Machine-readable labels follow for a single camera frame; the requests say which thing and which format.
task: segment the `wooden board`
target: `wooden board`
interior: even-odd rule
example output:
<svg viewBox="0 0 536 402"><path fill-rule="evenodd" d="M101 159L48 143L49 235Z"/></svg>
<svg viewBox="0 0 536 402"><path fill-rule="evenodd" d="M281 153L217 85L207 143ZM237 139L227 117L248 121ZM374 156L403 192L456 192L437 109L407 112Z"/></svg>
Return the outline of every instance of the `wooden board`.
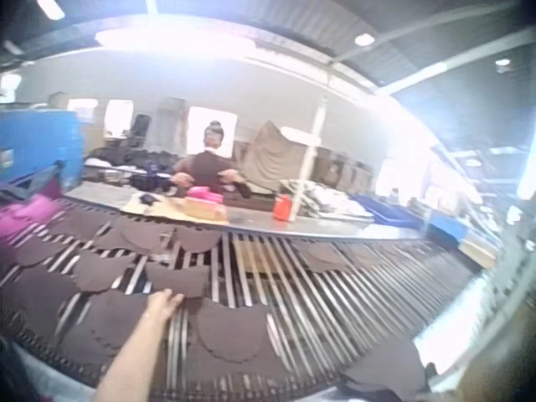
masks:
<svg viewBox="0 0 536 402"><path fill-rule="evenodd" d="M183 212L184 200L182 198L169 198L159 194L151 194L159 199L159 203L154 203L152 206L142 204L140 197L144 193L136 193L126 205L121 208L121 211L128 214L154 216L160 218L168 218L179 221L194 222L196 224L229 224L227 213L224 205L219 206L218 218L216 220L197 219L186 215Z"/></svg>

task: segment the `window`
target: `window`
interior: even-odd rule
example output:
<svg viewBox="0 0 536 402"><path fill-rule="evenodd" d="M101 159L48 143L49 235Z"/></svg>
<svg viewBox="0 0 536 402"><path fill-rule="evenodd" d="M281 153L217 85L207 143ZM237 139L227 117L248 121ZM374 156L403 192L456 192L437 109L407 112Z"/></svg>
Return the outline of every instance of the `window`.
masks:
<svg viewBox="0 0 536 402"><path fill-rule="evenodd" d="M6 74L0 78L0 103L13 103L15 101L15 90L20 81L21 76L17 74Z"/></svg>
<svg viewBox="0 0 536 402"><path fill-rule="evenodd" d="M93 111L98 104L97 99L70 99L67 104L67 110L75 112L80 121L92 123Z"/></svg>
<svg viewBox="0 0 536 402"><path fill-rule="evenodd" d="M211 121L219 121L224 129L224 141L216 153L222 157L231 157L238 116L227 111L216 111L204 107L190 107L186 151L188 154L195 154L204 150L204 129L210 125Z"/></svg>
<svg viewBox="0 0 536 402"><path fill-rule="evenodd" d="M120 137L123 131L131 128L134 102L113 99L108 102L104 115L104 126L112 137Z"/></svg>

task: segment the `blue bin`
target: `blue bin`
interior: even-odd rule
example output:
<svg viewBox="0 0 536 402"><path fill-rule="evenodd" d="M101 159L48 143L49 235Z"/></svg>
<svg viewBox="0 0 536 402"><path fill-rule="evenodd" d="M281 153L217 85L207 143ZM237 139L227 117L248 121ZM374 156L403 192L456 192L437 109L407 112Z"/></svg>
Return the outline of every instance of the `blue bin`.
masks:
<svg viewBox="0 0 536 402"><path fill-rule="evenodd" d="M423 224L422 219L417 218L402 207L380 203L379 201L367 197L366 195L353 195L354 201L363 206L368 212L374 215L376 224L386 224L397 228L420 229Z"/></svg>
<svg viewBox="0 0 536 402"><path fill-rule="evenodd" d="M84 138L73 111L36 110L0 113L0 182L50 168L61 162L61 185L64 190L80 181Z"/></svg>

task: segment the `pink object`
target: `pink object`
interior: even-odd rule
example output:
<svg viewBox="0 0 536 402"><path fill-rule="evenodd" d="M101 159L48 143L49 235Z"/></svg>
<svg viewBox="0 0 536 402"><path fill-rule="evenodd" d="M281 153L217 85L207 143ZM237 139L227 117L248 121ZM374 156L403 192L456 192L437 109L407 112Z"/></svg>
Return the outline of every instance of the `pink object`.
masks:
<svg viewBox="0 0 536 402"><path fill-rule="evenodd" d="M224 196L217 193L208 193L204 196L205 201L210 201L212 203L221 204L224 202Z"/></svg>
<svg viewBox="0 0 536 402"><path fill-rule="evenodd" d="M187 197L204 199L208 193L210 193L208 187L192 187L189 189Z"/></svg>
<svg viewBox="0 0 536 402"><path fill-rule="evenodd" d="M190 198L203 199L215 204L224 202L224 196L217 193L211 193L208 187L192 187L186 195Z"/></svg>
<svg viewBox="0 0 536 402"><path fill-rule="evenodd" d="M30 219L40 224L48 223L54 215L61 211L61 206L54 200L41 194L35 194L27 204L21 204L22 208L17 205L13 211L13 217L16 219Z"/></svg>
<svg viewBox="0 0 536 402"><path fill-rule="evenodd" d="M13 236L32 224L29 219L16 219L12 215L0 217L0 239L6 239Z"/></svg>

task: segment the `brown fabric piece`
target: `brown fabric piece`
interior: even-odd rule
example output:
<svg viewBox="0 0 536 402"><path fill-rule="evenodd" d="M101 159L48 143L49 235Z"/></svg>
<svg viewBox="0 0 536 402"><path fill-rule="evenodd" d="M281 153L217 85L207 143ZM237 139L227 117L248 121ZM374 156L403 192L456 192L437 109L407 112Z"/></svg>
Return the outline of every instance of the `brown fabric piece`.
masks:
<svg viewBox="0 0 536 402"><path fill-rule="evenodd" d="M344 260L337 255L331 245L297 241L294 242L294 246L300 251L307 264L307 269L312 272L346 271L353 274L353 271L344 264Z"/></svg>
<svg viewBox="0 0 536 402"><path fill-rule="evenodd" d="M169 225L120 218L108 233L95 241L95 245L102 249L127 249L138 254L165 254L160 235L167 232Z"/></svg>
<svg viewBox="0 0 536 402"><path fill-rule="evenodd" d="M69 245L64 245L60 242L42 241L39 237L32 236L23 245L15 249L15 258L22 266L32 266L53 255L57 255L68 247Z"/></svg>
<svg viewBox="0 0 536 402"><path fill-rule="evenodd" d="M26 326L36 335L50 340L56 329L59 308L78 291L68 276L47 272L40 265L24 270L15 282L6 286L3 302L22 311Z"/></svg>
<svg viewBox="0 0 536 402"><path fill-rule="evenodd" d="M116 278L125 273L135 258L135 255L101 258L91 251L81 250L80 259L75 265L73 281L82 291L105 291Z"/></svg>
<svg viewBox="0 0 536 402"><path fill-rule="evenodd" d="M171 289L173 294L181 293L186 297L203 297L209 283L209 266L193 266L184 270L169 270L159 264L145 265L147 279L158 291Z"/></svg>
<svg viewBox="0 0 536 402"><path fill-rule="evenodd" d="M381 262L367 245L347 245L343 247L343 250L358 268L370 269Z"/></svg>
<svg viewBox="0 0 536 402"><path fill-rule="evenodd" d="M247 310L250 308L253 307L246 307L232 311L241 315L242 313L239 312L240 310ZM288 372L281 360L276 356L276 353L271 346L270 337L268 337L268 334L266 333L265 310L262 311L262 309L259 309L257 310L257 314L264 318L264 332L260 335L260 344L258 338L252 340L252 337L250 336L250 328L248 328L247 322L242 322L241 320L239 321L240 327L245 328L244 331L236 331L235 328L233 328L233 324L236 324L234 320L233 322L227 322L225 321L225 317L219 315L214 315L210 322L206 322L206 325L210 325L210 332L216 332L222 338L238 338L242 345L245 346L250 352L255 349L257 350L256 354L250 359L241 361L239 363L230 362L222 358L216 358L207 348L205 348L203 340L198 334L197 320L193 320L193 335L195 339L192 346L188 350L188 380L207 382L217 379L219 376L228 374L259 374L270 379L284 379L288 375ZM255 347L250 348L246 345L247 343L254 344ZM228 351L221 349L219 349L219 351L223 352L225 355L228 353ZM238 353L240 353L240 356L235 355L235 357L241 358L241 356L245 355L242 352Z"/></svg>
<svg viewBox="0 0 536 402"><path fill-rule="evenodd" d="M15 263L15 249L7 242L0 240L0 278L3 278L9 267Z"/></svg>
<svg viewBox="0 0 536 402"><path fill-rule="evenodd" d="M50 225L52 235L72 235L76 239L93 240L98 230L108 222L113 222L116 216L101 211L71 209L60 219Z"/></svg>
<svg viewBox="0 0 536 402"><path fill-rule="evenodd" d="M343 377L360 384L383 385L400 398L415 396L425 387L425 369L410 340L391 337L359 359Z"/></svg>
<svg viewBox="0 0 536 402"><path fill-rule="evenodd" d="M305 241L296 241L294 245L299 250L307 250L307 252L317 260L328 264L344 264L343 259L337 251L329 243L307 243Z"/></svg>
<svg viewBox="0 0 536 402"><path fill-rule="evenodd" d="M96 341L87 317L65 334L59 350L69 360L80 364L108 365L115 354Z"/></svg>
<svg viewBox="0 0 536 402"><path fill-rule="evenodd" d="M191 253L204 253L213 249L221 239L219 230L196 230L186 226L177 227L177 241Z"/></svg>
<svg viewBox="0 0 536 402"><path fill-rule="evenodd" d="M232 309L206 300L196 317L199 340L215 358L232 363L249 360L260 350L267 312L268 307L262 305ZM214 323L218 321L225 325L215 331Z"/></svg>
<svg viewBox="0 0 536 402"><path fill-rule="evenodd" d="M147 306L147 295L126 295L107 291L93 296L88 311L97 341L107 347L120 348L131 335Z"/></svg>

